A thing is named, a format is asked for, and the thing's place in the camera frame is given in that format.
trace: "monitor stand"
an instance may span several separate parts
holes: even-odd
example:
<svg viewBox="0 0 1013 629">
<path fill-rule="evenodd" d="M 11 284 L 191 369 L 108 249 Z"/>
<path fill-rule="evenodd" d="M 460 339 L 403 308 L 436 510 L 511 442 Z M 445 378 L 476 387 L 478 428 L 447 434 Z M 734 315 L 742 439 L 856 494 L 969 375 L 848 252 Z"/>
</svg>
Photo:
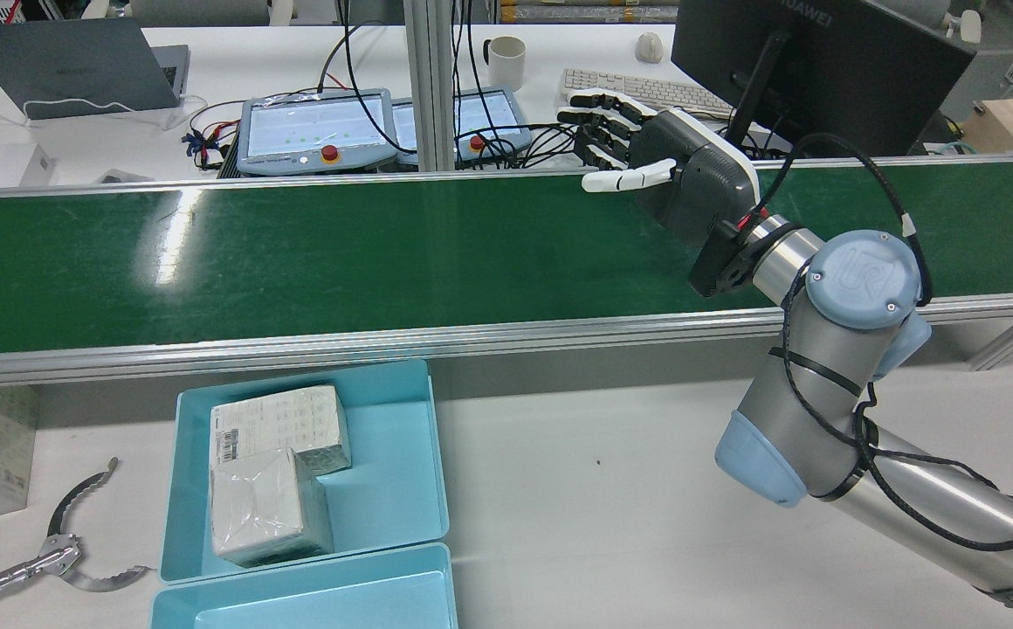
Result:
<svg viewBox="0 0 1013 629">
<path fill-rule="evenodd" d="M 733 147 L 743 150 L 744 138 L 747 137 L 751 123 L 755 120 L 755 109 L 763 100 L 767 84 L 770 83 L 770 76 L 774 74 L 775 66 L 778 65 L 778 57 L 782 56 L 782 49 L 786 47 L 790 36 L 792 35 L 788 30 L 776 30 L 767 36 L 763 52 L 759 53 L 759 61 L 756 61 L 751 78 L 747 80 L 744 95 L 738 99 L 738 107 L 735 107 L 731 122 L 727 124 L 725 140 Z M 735 80 L 735 73 L 732 73 L 732 80 Z"/>
</svg>

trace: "white desk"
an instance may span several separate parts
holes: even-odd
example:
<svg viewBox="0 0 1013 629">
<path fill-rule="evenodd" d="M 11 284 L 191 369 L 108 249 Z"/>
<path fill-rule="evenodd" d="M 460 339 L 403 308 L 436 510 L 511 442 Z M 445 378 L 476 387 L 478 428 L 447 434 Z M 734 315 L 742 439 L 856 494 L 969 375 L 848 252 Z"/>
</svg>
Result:
<svg viewBox="0 0 1013 629">
<path fill-rule="evenodd" d="M 476 25 L 473 44 L 481 80 L 486 36 L 520 36 L 527 44 L 526 79 L 517 96 L 530 123 L 551 123 L 557 106 L 561 71 L 565 67 L 607 69 L 657 79 L 687 79 L 670 61 L 651 65 L 636 61 L 634 43 L 653 30 L 667 42 L 674 27 L 667 24 L 611 25 Z M 293 28 L 147 28 L 151 47 L 186 44 L 191 49 L 187 92 L 210 103 L 287 92 L 315 85 L 324 57 L 342 36 L 340 27 Z M 361 28 L 352 36 L 359 86 L 387 87 L 391 96 L 410 93 L 409 64 L 403 27 Z M 461 86 L 472 88 L 466 40 L 461 48 Z M 333 75 L 347 83 L 342 54 L 332 64 Z M 187 100 L 186 110 L 199 105 Z M 208 124 L 237 117 L 239 104 L 228 104 L 200 119 Z M 161 181 L 210 179 L 184 155 L 181 136 L 186 125 L 160 131 L 171 111 L 108 114 L 36 121 L 31 128 L 0 121 L 0 143 L 38 143 L 56 166 L 53 184 L 83 184 L 107 168 L 119 168 Z M 0 89 L 0 115 L 23 120 Z"/>
<path fill-rule="evenodd" d="M 872 416 L 1013 492 L 1013 362 L 968 373 L 946 331 L 880 383 Z M 830 505 L 779 508 L 715 468 L 769 343 L 435 361 L 462 629 L 1013 629 L 1012 610 Z M 0 569 L 35 553 L 56 501 L 111 455 L 123 465 L 72 515 L 82 569 L 159 565 L 175 394 L 268 375 L 42 387 L 28 508 L 0 517 Z M 159 586 L 36 577 L 0 597 L 0 628 L 143 629 Z"/>
</svg>

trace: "blue plastic bin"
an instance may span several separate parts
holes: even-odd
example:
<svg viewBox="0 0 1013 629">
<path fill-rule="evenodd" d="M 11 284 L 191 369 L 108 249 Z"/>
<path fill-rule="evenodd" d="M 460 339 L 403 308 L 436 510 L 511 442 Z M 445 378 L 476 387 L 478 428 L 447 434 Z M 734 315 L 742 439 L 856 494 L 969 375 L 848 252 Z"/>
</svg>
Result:
<svg viewBox="0 0 1013 629">
<path fill-rule="evenodd" d="M 327 494 L 335 552 L 240 568 L 212 553 L 208 438 L 212 407 L 318 384 L 343 403 L 352 468 L 318 477 Z M 176 401 L 176 442 L 160 577 L 183 582 L 333 560 L 440 540 L 448 533 L 434 387 L 423 361 L 354 367 L 184 391 Z"/>
<path fill-rule="evenodd" d="M 304 562 L 166 587 L 151 629 L 455 629 L 456 602 L 443 544 Z"/>
</svg>

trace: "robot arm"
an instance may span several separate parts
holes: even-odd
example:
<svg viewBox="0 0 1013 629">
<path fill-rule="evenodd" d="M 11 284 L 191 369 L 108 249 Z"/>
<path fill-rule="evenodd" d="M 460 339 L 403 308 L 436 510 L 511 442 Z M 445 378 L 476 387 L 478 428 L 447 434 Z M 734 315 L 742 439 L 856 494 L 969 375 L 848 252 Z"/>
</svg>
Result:
<svg viewBox="0 0 1013 629">
<path fill-rule="evenodd" d="M 718 465 L 776 504 L 830 502 L 1013 608 L 1013 497 L 864 413 L 873 382 L 929 337 L 911 248 L 875 231 L 823 242 L 768 215 L 750 161 L 683 111 L 597 92 L 569 104 L 559 120 L 579 124 L 577 155 L 629 169 L 588 174 L 586 189 L 638 189 L 643 211 L 701 246 L 690 277 L 701 295 L 754 283 L 785 311 L 719 440 Z M 624 111 L 636 120 L 619 121 Z"/>
</svg>

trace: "metal gripper tool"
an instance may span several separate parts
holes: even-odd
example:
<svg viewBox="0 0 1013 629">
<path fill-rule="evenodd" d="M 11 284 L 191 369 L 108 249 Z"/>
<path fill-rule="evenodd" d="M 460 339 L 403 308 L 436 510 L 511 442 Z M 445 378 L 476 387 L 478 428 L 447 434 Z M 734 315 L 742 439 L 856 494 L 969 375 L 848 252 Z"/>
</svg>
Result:
<svg viewBox="0 0 1013 629">
<path fill-rule="evenodd" d="M 71 491 L 68 491 L 63 500 L 56 505 L 56 510 L 53 512 L 53 517 L 48 522 L 48 537 L 45 537 L 36 557 L 19 562 L 12 568 L 1 570 L 0 591 L 14 584 L 14 582 L 25 581 L 38 574 L 55 574 L 63 580 L 71 582 L 72 585 L 87 591 L 87 593 L 111 593 L 111 591 L 130 585 L 151 569 L 144 565 L 136 565 L 114 576 L 94 578 L 73 568 L 83 553 L 79 550 L 79 540 L 76 536 L 64 532 L 64 518 L 67 516 L 68 506 L 71 506 L 76 498 L 82 496 L 84 492 L 98 488 L 106 482 L 110 478 L 110 474 L 114 473 L 114 468 L 118 465 L 119 459 L 111 458 L 110 462 L 107 462 L 106 471 L 90 475 Z"/>
</svg>

